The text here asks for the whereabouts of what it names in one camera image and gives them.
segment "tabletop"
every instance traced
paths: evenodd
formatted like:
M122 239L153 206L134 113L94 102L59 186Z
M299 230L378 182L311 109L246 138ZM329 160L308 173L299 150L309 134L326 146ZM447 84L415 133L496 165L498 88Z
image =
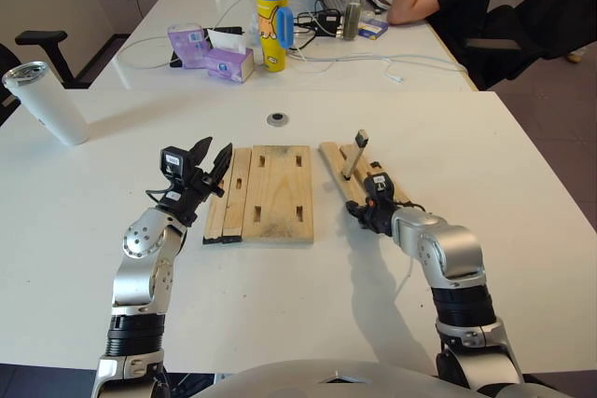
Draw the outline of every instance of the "tabletop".
M354 54L414 55L401 59L388 69L389 62L359 61L305 62L286 59L286 69L269 73L258 65L242 85L231 86L207 75L205 70L185 70L163 66L155 69L135 69L135 66L154 66L170 60L172 46L166 31L176 23L197 22L202 27L214 26L237 0L159 0L131 34L120 59L113 58L92 84L93 89L277 89L277 90L369 90L369 91L470 91L475 87L468 76L453 65L455 59L444 47L426 21L390 27L378 40L357 36L354 41L341 38L317 37L303 50L307 57L342 57ZM289 0L294 14L313 11L315 0ZM220 26L240 25L250 29L256 14L255 0L242 0L232 7ZM385 18L385 13L376 17ZM262 62L259 43L249 42L255 50L256 63ZM403 81L396 83L385 75Z
M237 372L304 358L435 371L436 311L417 262L359 228L316 148L369 136L410 197L483 247L488 286L524 371L596 366L595 233L491 92L68 90L90 139L62 146L20 107L0 128L0 363L95 368L122 235L166 186L160 150L214 136L312 148L314 244L202 245L177 257L163 339L171 371ZM273 112L289 122L266 123Z

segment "black chair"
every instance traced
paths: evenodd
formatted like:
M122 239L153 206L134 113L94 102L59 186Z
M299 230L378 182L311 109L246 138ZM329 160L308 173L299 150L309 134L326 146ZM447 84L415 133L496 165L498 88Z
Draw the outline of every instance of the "black chair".
M87 89L90 83L80 82L68 67L58 44L68 37L64 31L59 32L22 32L15 37L15 42L20 46L40 46L49 60L54 65L56 72L62 78L62 84L67 89Z
M446 45L480 90L597 40L596 0L524 0L487 15L482 36Z
M5 74L8 70L21 64L12 51L0 44L0 74ZM12 97L10 92L0 83L0 125L10 117L17 107L19 100Z
M49 60L54 65L54 68L58 72L59 77L62 79L62 85L66 89L87 89L90 83L84 83L79 81L71 69L68 67L68 63L64 59L64 56L60 52L58 44L62 42L68 34L63 31L59 32L33 32L27 31L19 34L15 38L15 42L20 46L40 46L46 54L48 54ZM0 77L5 74L8 70L20 65L21 61L19 58L10 51L8 48L0 44ZM13 99L9 101L10 92L0 84L0 125L6 121L10 114L12 114L17 107L19 107L19 100Z

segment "blue handle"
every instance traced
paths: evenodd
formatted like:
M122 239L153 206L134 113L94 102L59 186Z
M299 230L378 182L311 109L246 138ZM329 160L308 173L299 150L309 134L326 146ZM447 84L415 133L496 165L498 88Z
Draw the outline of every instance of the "blue handle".
M294 42L294 17L289 7L278 8L276 22L278 25L278 42L282 48L291 48Z

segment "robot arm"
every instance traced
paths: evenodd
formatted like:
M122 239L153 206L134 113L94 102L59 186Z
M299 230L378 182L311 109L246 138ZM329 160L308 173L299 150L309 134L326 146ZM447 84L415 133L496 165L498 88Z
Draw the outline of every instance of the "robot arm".
M394 203L394 186L385 173L364 182L368 204L347 203L364 228L391 236L418 260L433 294L442 352L439 377L474 391L522 383L522 374L501 319L493 312L481 248L473 233L445 219Z
M158 205L147 209L125 232L122 262L114 279L112 318L105 355L100 358L92 397L170 396L163 368L161 337L174 279L174 259L195 210L211 193L221 196L219 183L229 167L232 145L214 161L211 172L198 165L211 137L189 151L172 146L161 152L160 168L170 187L147 191ZM155 199L153 194L161 194Z

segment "cartoon print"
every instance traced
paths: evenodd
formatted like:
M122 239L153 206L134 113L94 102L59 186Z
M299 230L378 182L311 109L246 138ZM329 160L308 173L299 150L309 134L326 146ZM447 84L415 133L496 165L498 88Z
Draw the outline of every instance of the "cartoon print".
M259 35L264 39L271 38L277 39L276 32L273 29L273 18L276 17L276 13L278 12L278 7L276 6L272 11L268 18L264 18L260 14L257 15L258 19L258 26L259 26Z

